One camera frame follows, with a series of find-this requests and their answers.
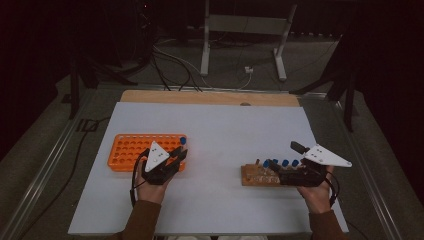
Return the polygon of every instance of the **person's left hand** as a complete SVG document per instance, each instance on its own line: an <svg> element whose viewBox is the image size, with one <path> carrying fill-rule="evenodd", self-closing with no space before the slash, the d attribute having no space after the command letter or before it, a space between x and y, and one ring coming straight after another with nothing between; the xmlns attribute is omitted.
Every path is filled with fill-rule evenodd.
<svg viewBox="0 0 424 240"><path fill-rule="evenodd" d="M152 185L144 180L144 178L141 176L142 172L142 166L143 164L138 164L137 169L137 178L136 178L136 185L140 186L137 187L137 197L138 200L144 200L148 202L153 202L157 204L162 204L162 201L165 197L165 191L168 187L169 182L172 180L172 177L168 179L163 185Z"/></svg>

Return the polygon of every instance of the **sleeve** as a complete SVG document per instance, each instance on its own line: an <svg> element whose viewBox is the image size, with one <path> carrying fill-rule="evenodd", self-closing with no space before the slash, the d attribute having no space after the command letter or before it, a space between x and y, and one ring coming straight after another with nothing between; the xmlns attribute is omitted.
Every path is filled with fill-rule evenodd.
<svg viewBox="0 0 424 240"><path fill-rule="evenodd" d="M152 240L161 205L148 201L137 201L122 232L108 240Z"/></svg>
<svg viewBox="0 0 424 240"><path fill-rule="evenodd" d="M313 240L347 240L340 228L334 211L321 214L309 214L309 224L312 230Z"/></svg>

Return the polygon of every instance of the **gray floor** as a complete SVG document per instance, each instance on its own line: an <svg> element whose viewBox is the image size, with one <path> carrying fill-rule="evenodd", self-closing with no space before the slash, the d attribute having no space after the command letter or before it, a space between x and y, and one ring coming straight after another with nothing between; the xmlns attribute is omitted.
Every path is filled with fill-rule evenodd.
<svg viewBox="0 0 424 240"><path fill-rule="evenodd" d="M204 91L266 91L282 92L303 87L321 75L337 42L329 38L290 36L284 49L283 60L288 79L281 82L271 54L278 39L267 38L246 47L227 47L211 50L209 75L203 79L200 69L202 41L189 40L179 43L162 39L156 51L173 55L184 61L194 81ZM172 89L178 89L187 79L185 70L177 64L157 58L159 67ZM244 73L245 66L252 66L253 73ZM69 78L57 84L59 96L43 112L9 154L0 162L0 229L16 232L26 229L38 216L70 175L79 143L84 135L75 129L80 119L102 119L113 112L126 89L163 89L158 74L148 66L130 77L138 82L136 87L122 86L104 76L98 89L83 91L82 106L74 121L68 120L70 106L60 103L69 93ZM424 239L424 210L409 186L384 135L369 112L361 93L355 93L354 132L349 133L340 121L340 103L323 99L331 84L314 89L301 99L311 123L311 128L322 145L352 159L356 168L337 169L342 185L340 203L349 225L350 239ZM183 90L193 91L192 87ZM34 224L24 239L103 239L103 237L80 237L67 234L73 213L78 204L85 180L100 146L107 122L102 122L96 132L89 133L81 145L75 174L61 196ZM49 181L35 192L38 201L21 206L20 201L31 187L38 169L46 160L54 161L54 171L46 176ZM24 213L19 219L14 213ZM14 219L11 227L9 220ZM309 239L308 234L269 236L272 240Z"/></svg>

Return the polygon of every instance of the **wooden block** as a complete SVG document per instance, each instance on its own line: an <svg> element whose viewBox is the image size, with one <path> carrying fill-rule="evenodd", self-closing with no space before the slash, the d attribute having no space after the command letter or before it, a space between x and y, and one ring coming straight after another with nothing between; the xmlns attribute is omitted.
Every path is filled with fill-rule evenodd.
<svg viewBox="0 0 424 240"><path fill-rule="evenodd" d="M256 164L241 166L241 184L243 186L282 187L280 179L271 169Z"/></svg>

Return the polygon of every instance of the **blue test tube cap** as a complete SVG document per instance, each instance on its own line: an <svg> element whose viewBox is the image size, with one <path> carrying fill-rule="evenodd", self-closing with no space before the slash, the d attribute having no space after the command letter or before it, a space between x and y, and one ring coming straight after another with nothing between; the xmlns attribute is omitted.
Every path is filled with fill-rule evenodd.
<svg viewBox="0 0 424 240"><path fill-rule="evenodd" d="M299 160L297 160L297 159L293 160L292 166L297 167L297 165L299 165Z"/></svg>
<svg viewBox="0 0 424 240"><path fill-rule="evenodd" d="M185 145L187 143L187 139L185 137L180 137L181 145Z"/></svg>
<svg viewBox="0 0 424 240"><path fill-rule="evenodd" d="M265 160L264 163L262 164L262 166L264 168L268 168L268 166L269 166L269 162L268 161L270 161L270 159Z"/></svg>
<svg viewBox="0 0 424 240"><path fill-rule="evenodd" d="M289 165L289 160L287 160L287 159L284 159L283 160L283 162L281 163L281 165L283 166L283 167L287 167L288 165Z"/></svg>

